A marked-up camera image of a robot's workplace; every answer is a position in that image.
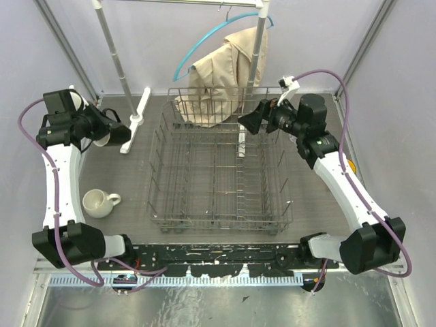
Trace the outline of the black mug cream inside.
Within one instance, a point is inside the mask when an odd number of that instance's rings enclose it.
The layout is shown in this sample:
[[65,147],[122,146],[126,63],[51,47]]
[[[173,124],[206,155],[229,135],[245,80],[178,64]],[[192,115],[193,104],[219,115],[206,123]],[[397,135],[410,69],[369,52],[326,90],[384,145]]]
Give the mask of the black mug cream inside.
[[131,130],[126,126],[116,110],[104,108],[101,111],[104,130],[99,138],[94,137],[93,144],[98,147],[123,145],[131,140]]

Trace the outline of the cream speckled ceramic mug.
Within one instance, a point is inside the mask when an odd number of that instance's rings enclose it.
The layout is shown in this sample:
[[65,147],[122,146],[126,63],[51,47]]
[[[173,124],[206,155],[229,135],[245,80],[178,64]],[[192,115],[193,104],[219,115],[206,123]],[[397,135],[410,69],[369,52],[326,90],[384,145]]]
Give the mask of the cream speckled ceramic mug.
[[85,193],[82,206],[85,212],[94,219],[108,216],[113,208],[121,202],[117,193],[107,193],[101,189],[92,189]]

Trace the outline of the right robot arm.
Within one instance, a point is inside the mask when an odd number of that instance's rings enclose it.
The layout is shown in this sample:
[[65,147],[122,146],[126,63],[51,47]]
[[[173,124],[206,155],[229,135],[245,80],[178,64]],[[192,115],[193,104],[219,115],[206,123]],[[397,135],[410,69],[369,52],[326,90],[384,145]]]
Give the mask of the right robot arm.
[[253,135],[265,122],[266,133],[279,129],[295,137],[298,154],[324,181],[347,219],[351,230],[347,238],[325,232],[303,236],[300,263],[315,268],[323,259],[333,260],[358,275],[398,260],[406,226],[401,218],[390,218],[371,199],[339,151],[339,142],[327,131],[326,116],[324,98],[306,94],[297,108],[287,99],[263,99],[238,122]]

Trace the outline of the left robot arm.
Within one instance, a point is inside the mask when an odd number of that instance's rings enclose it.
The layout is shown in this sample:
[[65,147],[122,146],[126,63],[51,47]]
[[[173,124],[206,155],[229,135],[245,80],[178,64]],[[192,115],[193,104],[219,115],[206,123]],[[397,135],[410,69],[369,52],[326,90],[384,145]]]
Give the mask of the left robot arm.
[[106,236],[86,224],[79,190],[82,141],[121,146],[131,140],[130,128],[117,113],[108,116],[73,87],[45,93],[43,100],[47,113],[35,141],[44,150],[46,213],[42,231],[32,235],[33,246],[56,268],[65,268],[56,238],[71,265],[112,258],[121,270],[132,268],[136,252],[129,237]]

